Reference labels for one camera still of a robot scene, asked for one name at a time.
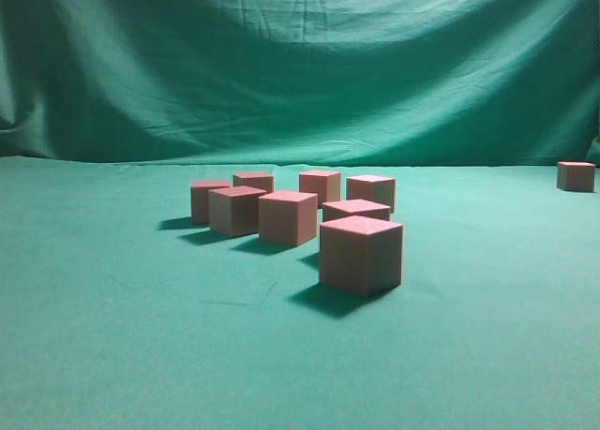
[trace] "green floor cloth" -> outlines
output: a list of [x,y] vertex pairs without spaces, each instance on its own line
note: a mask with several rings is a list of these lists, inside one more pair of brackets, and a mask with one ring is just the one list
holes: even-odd
[[596,429],[599,194],[550,167],[397,177],[399,289],[315,288],[188,224],[192,179],[307,166],[0,159],[1,429]]

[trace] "green fabric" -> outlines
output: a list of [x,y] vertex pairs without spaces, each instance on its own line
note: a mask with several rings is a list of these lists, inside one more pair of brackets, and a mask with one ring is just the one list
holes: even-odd
[[600,162],[598,0],[0,0],[0,155]]
[[307,168],[0,159],[0,428],[598,428],[599,194],[344,168],[397,177],[404,284],[371,302],[315,288],[317,240],[189,225],[191,180]]

